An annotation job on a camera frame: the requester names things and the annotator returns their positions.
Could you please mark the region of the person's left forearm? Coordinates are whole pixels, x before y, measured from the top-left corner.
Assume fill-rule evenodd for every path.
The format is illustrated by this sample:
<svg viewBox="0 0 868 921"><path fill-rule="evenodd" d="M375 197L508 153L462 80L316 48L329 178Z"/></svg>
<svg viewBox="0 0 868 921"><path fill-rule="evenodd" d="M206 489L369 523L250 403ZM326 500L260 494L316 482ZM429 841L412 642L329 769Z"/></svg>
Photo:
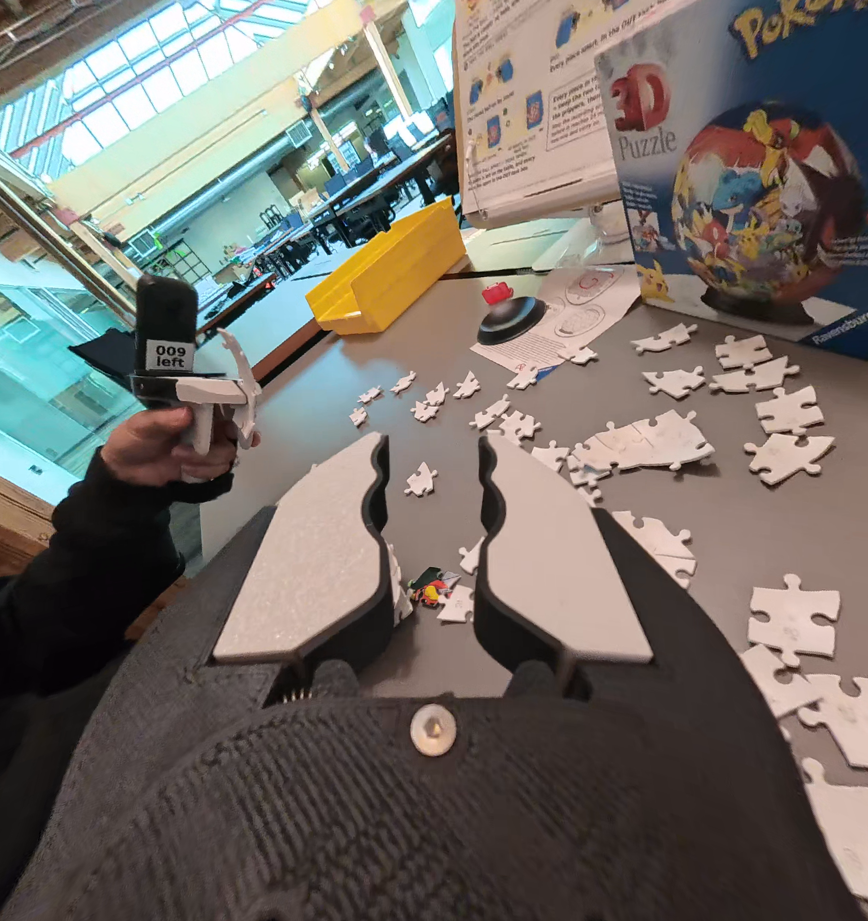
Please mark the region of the person's left forearm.
<svg viewBox="0 0 868 921"><path fill-rule="evenodd" d="M126 630L186 570L170 509L227 493L209 482L129 484L96 454L56 506L49 546L0 577L0 702L80 685L126 650Z"/></svg>

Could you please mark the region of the blue puzzle ball box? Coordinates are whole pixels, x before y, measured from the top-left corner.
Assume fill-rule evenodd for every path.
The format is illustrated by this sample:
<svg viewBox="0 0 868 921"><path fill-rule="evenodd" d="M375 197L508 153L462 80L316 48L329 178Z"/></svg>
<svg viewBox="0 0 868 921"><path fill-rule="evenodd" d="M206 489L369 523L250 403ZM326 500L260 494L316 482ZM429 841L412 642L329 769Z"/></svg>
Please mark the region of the blue puzzle ball box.
<svg viewBox="0 0 868 921"><path fill-rule="evenodd" d="M868 361L868 1L662 4L595 68L642 300Z"/></svg>

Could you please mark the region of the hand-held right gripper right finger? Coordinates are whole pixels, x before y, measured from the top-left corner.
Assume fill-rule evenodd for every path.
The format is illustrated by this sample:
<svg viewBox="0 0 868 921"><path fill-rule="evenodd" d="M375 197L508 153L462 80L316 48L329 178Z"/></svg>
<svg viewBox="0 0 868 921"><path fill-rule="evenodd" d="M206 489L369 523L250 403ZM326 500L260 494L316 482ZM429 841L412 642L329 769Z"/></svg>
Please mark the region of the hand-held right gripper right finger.
<svg viewBox="0 0 868 921"><path fill-rule="evenodd" d="M585 662L654 658L594 509L558 473L499 433L478 439L485 539L473 632L509 672L543 662L571 678Z"/></svg>

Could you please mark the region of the black round ball stand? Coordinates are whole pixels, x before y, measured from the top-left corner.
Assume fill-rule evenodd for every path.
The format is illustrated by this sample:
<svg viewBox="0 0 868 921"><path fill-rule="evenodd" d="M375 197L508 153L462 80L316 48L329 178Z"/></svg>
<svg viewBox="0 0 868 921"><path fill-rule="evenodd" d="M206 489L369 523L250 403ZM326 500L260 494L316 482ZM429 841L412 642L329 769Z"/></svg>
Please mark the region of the black round ball stand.
<svg viewBox="0 0 868 921"><path fill-rule="evenodd" d="M522 336L543 320L548 304L536 296L512 296L491 307L476 331L476 343L498 346Z"/></svg>

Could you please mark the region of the white puzzle pieces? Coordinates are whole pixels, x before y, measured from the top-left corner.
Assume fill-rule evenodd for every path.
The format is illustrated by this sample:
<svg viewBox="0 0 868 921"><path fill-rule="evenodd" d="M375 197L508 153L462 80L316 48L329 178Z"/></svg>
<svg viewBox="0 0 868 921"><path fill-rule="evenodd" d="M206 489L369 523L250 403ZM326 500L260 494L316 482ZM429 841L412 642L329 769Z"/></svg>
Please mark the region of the white puzzle pieces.
<svg viewBox="0 0 868 921"><path fill-rule="evenodd" d="M716 603L715 639L702 627L698 605L671 575L646 577L638 589L654 613L656 660L634 665L588 662L575 675L575 695L592 693L605 709L651 708L644 723L666 736L674 755L651 753L638 742L638 722L618 716L618 733L641 750L635 766L615 769L616 782L636 772L644 796L641 829L589 843L586 872L611 903L602 919L844 919L825 883L838 873L868 905L868 780L827 780L819 759L805 758L805 779L794 770L792 792L778 803L761 785L774 762L791 763L777 742L785 719L811 732L828 730L842 759L868 772L868 660L855 659L849 639L838 639L844 577L835 556L838 533L828 514L811 509L804 523L752 500L752 477L741 487L741 442L754 433L741 397L711 396L708 357L714 326L695 344L661 356L634 356L625 339L601 340L592 371L556 371L516 409L538 406L545 437L565 424L563 443L585 442L612 422L616 427L655 419L675 406L671 390L702 412L695 422L721 447L715 459L681 472L652 467L619 472L606 487L612 504L636 519L661 519L676 533L691 526L694 552L704 556L699 590ZM855 642L868 652L868 620L845 613Z"/></svg>

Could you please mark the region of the printed paper instruction sheet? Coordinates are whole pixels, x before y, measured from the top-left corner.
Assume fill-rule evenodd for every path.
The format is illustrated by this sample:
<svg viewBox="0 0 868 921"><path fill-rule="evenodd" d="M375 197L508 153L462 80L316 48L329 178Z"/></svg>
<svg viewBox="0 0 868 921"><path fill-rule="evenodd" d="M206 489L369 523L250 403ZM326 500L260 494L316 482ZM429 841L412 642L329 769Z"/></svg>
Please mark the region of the printed paper instruction sheet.
<svg viewBox="0 0 868 921"><path fill-rule="evenodd" d="M472 344L471 350L512 371L528 363L549 369L562 351L579 351L614 327L639 297L634 263L559 267L541 283L545 316L522 336L503 344Z"/></svg>

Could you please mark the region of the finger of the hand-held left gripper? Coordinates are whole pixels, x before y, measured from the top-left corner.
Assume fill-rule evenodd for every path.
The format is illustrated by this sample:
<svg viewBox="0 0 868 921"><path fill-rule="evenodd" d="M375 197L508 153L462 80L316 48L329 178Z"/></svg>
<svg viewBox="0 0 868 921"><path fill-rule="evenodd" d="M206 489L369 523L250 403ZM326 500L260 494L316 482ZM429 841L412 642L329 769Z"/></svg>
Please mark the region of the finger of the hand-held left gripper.
<svg viewBox="0 0 868 921"><path fill-rule="evenodd" d="M255 437L255 384L243 379L182 376L176 379L176 397L193 412L189 444L197 454L210 452L213 419L217 409L227 409L239 446L252 447Z"/></svg>

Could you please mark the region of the flat assembled white puzzle section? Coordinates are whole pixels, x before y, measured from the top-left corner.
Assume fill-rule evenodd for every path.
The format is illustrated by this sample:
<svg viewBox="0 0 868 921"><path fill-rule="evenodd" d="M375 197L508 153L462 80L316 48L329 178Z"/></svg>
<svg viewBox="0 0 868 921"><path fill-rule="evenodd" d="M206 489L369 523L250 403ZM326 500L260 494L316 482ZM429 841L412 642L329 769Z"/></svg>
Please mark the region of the flat assembled white puzzle section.
<svg viewBox="0 0 868 921"><path fill-rule="evenodd" d="M695 416L695 410L681 414L672 409L621 427L608 422L604 432L575 444L568 456L569 466L578 464L598 474L651 467L681 472L715 454L714 444L695 424Z"/></svg>

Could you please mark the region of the yellow plastic bin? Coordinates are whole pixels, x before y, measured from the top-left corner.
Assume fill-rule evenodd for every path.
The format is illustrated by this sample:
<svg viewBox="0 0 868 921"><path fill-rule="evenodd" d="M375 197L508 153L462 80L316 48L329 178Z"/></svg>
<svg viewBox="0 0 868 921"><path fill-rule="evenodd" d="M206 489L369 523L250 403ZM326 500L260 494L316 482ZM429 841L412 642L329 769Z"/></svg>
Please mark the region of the yellow plastic bin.
<svg viewBox="0 0 868 921"><path fill-rule="evenodd" d="M449 269L466 257L459 220L442 200L396 220L306 293L326 331L388 329Z"/></svg>

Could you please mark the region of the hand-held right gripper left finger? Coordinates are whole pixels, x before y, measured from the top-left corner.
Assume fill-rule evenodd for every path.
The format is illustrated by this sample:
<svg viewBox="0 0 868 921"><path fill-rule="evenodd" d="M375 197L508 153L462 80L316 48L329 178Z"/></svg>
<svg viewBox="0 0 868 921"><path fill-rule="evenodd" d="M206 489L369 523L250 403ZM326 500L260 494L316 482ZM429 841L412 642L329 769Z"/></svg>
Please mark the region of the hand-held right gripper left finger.
<svg viewBox="0 0 868 921"><path fill-rule="evenodd" d="M215 643L219 666L313 672L370 666L395 629L386 487L389 436L370 432L319 463L275 506Z"/></svg>

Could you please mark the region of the narrow curved white puzzle strip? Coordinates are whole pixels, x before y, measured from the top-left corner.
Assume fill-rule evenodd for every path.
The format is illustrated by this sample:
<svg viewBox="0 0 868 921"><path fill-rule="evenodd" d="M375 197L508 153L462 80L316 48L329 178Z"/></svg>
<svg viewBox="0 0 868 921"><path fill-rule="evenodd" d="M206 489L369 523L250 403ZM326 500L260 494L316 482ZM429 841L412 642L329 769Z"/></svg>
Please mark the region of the narrow curved white puzzle strip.
<svg viewBox="0 0 868 921"><path fill-rule="evenodd" d="M230 351L236 363L236 389L242 397L242 402L223 403L222 413L235 426L237 446L247 450L256 446L257 406L263 389L256 380L256 374L239 340L226 329L219 327L217 333L222 339L222 346Z"/></svg>

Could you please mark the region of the long wooden office desk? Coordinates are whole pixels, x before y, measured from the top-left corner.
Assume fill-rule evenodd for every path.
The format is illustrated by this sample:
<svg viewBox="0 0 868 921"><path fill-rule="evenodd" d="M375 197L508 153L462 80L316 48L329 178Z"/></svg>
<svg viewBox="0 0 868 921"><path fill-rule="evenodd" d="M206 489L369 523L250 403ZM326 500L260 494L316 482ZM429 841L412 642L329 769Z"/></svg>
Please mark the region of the long wooden office desk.
<svg viewBox="0 0 868 921"><path fill-rule="evenodd" d="M376 231L389 230L393 196L406 183L413 183L425 204L435 203L436 194L428 184L428 168L440 154L453 154L455 151L455 130L446 130L403 160L396 157L386 164L379 163L365 176L312 207L302 230L290 238L306 234L326 247L323 228L332 227L346 247L353 247L355 230L350 224L359 218L370 220Z"/></svg>

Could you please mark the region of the white laminated instruction board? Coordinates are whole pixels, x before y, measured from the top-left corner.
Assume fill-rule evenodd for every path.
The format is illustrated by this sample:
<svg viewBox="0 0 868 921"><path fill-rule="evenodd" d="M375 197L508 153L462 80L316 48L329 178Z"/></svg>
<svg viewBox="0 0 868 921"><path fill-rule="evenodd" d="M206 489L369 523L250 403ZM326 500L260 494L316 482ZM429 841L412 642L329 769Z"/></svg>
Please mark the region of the white laminated instruction board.
<svg viewBox="0 0 868 921"><path fill-rule="evenodd" d="M614 201L595 55L632 1L455 1L462 213L478 228Z"/></svg>

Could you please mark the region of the white board stand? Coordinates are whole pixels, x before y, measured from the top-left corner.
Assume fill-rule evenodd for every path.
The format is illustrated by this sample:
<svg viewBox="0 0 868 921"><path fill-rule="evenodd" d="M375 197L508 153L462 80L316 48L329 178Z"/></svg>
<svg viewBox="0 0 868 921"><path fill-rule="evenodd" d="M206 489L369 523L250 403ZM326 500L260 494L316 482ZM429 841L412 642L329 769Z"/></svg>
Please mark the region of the white board stand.
<svg viewBox="0 0 868 921"><path fill-rule="evenodd" d="M635 260L622 201L592 206L532 264L536 273L562 267L629 264Z"/></svg>

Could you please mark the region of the person's left hand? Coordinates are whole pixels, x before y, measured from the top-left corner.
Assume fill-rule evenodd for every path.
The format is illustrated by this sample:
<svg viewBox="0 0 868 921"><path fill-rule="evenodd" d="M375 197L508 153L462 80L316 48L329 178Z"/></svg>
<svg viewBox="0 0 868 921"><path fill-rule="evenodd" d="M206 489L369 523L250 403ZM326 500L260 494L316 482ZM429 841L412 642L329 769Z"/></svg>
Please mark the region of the person's left hand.
<svg viewBox="0 0 868 921"><path fill-rule="evenodd" d="M136 486L207 482L227 473L239 454L233 423L215 420L209 453L199 454L185 443L193 420L185 406L146 409L120 423L99 454L116 479Z"/></svg>

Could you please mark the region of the small assembled puzzle cluster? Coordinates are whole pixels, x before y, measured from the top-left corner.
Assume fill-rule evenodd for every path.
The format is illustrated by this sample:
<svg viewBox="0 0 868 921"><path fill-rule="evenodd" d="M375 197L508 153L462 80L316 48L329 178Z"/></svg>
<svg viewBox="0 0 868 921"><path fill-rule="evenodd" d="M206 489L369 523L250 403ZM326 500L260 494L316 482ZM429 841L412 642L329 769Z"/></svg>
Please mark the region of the small assembled puzzle cluster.
<svg viewBox="0 0 868 921"><path fill-rule="evenodd" d="M688 529L674 533L661 519L636 519L632 512L612 512L612 517L681 587L689 589L698 562L691 549L692 535Z"/></svg>

